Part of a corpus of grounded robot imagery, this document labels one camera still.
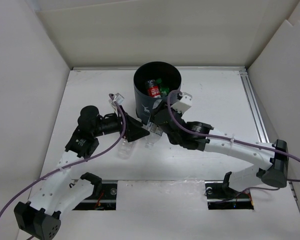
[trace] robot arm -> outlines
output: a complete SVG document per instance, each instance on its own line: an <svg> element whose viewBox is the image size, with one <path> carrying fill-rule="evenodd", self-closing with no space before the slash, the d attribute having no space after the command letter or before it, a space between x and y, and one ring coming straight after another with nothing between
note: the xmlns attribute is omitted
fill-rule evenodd
<svg viewBox="0 0 300 240"><path fill-rule="evenodd" d="M233 143L228 140L196 136L183 131L172 120L168 108L171 108L172 115L176 121L189 131L207 135L227 135L203 122L185 122L182 119L182 115L191 107L192 96L183 92L177 96L177 99L178 101L171 106L161 101L152 110L150 116L150 122L159 126L167 134L171 144L180 145L189 150L220 153L251 163L252 166L246 169L226 173L223 183L227 188L232 190L240 192L248 187L262 183L275 188L284 188L287 186L288 157L271 151ZM262 142L254 144L283 152L288 151L287 143L283 140L277 140L274 144Z"/></svg>
<svg viewBox="0 0 300 240"><path fill-rule="evenodd" d="M149 135L143 124L130 117L121 107L125 117L124 138L133 142ZM63 169L78 160L88 159L99 145L98 136L122 132L122 116L116 113L99 115L95 106L86 106L80 112L78 126L56 168L60 171L48 177L40 190L27 203L19 202L14 214L21 230L40 240L51 240L60 229L61 219L89 196L97 197L102 187L102 179L92 173L83 174L72 187L74 171L82 172L82 166Z"/></svg>

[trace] white wall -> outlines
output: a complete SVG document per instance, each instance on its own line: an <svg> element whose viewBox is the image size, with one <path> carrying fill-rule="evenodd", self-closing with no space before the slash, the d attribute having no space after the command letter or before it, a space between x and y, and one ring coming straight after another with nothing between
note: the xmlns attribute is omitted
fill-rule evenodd
<svg viewBox="0 0 300 240"><path fill-rule="evenodd" d="M263 105L269 138L286 140L290 153L300 158L300 3L248 74ZM291 159L289 172L300 179L300 164ZM293 185L300 209L300 183Z"/></svg>
<svg viewBox="0 0 300 240"><path fill-rule="evenodd" d="M69 71L25 1L0 0L0 209L40 174ZM14 206L0 240L16 238Z"/></svg>
<svg viewBox="0 0 300 240"><path fill-rule="evenodd" d="M38 15L70 66L248 66L298 1L39 0Z"/></svg>

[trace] white bracket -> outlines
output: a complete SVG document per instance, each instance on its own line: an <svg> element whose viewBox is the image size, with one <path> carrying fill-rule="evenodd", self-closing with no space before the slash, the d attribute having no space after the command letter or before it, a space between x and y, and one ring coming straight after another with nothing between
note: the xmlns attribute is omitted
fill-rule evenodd
<svg viewBox="0 0 300 240"><path fill-rule="evenodd" d="M77 153L73 151L64 152L56 168L60 168L64 165L71 164L79 161ZM73 168L78 170L76 167L70 167L56 172L52 176L48 177L40 190L29 199L30 206L36 210L41 208L45 209L45 214L52 215L55 212L56 206L59 203L59 199L65 193L69 183L71 183L71 175Z"/></svg>
<svg viewBox="0 0 300 240"><path fill-rule="evenodd" d="M259 167L252 165L241 171L232 172L229 178L229 188L241 192L246 188L263 184L261 179L257 177Z"/></svg>
<svg viewBox="0 0 300 240"><path fill-rule="evenodd" d="M180 94L181 99L174 103L171 108L179 114L184 114L192 106L192 95L186 92Z"/></svg>
<svg viewBox="0 0 300 240"><path fill-rule="evenodd" d="M91 196L94 186L85 179L79 179L72 187L68 187L66 193L60 198L55 212L60 211L60 220L74 209L82 200Z"/></svg>
<svg viewBox="0 0 300 240"><path fill-rule="evenodd" d="M225 137L231 136L226 133L221 133L216 129L211 130L209 134ZM241 145L228 140L216 139L212 137L208 137L208 139L210 140L210 142L205 145L205 152L219 153L234 157L256 165L258 168L261 168L263 170L268 170L272 166L270 159L275 157L275 153L272 151ZM254 144L275 149L274 147L272 147L271 143L254 142Z"/></svg>

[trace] red wire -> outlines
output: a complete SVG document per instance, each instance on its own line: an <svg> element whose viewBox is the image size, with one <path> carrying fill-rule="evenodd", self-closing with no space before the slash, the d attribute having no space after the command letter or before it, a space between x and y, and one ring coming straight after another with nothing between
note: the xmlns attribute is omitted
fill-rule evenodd
<svg viewBox="0 0 300 240"><path fill-rule="evenodd" d="M250 199L250 202L252 202L252 198L251 198L251 194L250 194L250 193L245 193L245 192L243 191L241 194L247 195L247 196L249 197L249 199ZM235 203L234 203L235 206L237 205L238 197L239 197L239 195L236 196Z"/></svg>
<svg viewBox="0 0 300 240"><path fill-rule="evenodd" d="M105 191L103 190L100 194L100 197L98 198L98 201L96 202L96 204L94 205L94 209L96 209L99 205L100 199L104 196Z"/></svg>

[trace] black cylindrical bin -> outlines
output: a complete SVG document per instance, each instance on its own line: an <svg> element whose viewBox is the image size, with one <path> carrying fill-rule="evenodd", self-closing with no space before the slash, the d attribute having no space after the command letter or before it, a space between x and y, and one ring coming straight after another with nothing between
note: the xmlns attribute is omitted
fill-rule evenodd
<svg viewBox="0 0 300 240"><path fill-rule="evenodd" d="M178 69L169 63L153 61L138 68L133 77L136 115L144 124L148 123L155 101L161 99L167 101L167 97L155 98L148 96L145 82L151 79L162 79L169 90L177 90L181 87L181 75ZM177 96L171 97L171 103L175 103Z"/></svg>

